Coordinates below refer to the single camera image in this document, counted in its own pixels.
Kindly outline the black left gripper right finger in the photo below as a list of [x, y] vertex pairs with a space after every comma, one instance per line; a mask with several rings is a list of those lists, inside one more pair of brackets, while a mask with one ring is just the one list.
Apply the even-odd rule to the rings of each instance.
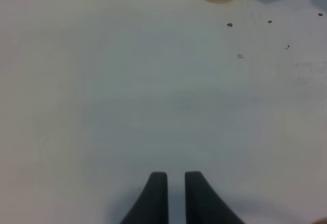
[[186, 223], [241, 224], [199, 171], [185, 173]]

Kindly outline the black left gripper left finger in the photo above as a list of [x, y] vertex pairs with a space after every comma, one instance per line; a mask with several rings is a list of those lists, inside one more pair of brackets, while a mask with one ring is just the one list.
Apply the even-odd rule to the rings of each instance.
[[168, 222], [168, 177], [165, 172], [153, 172], [135, 204], [121, 223]]

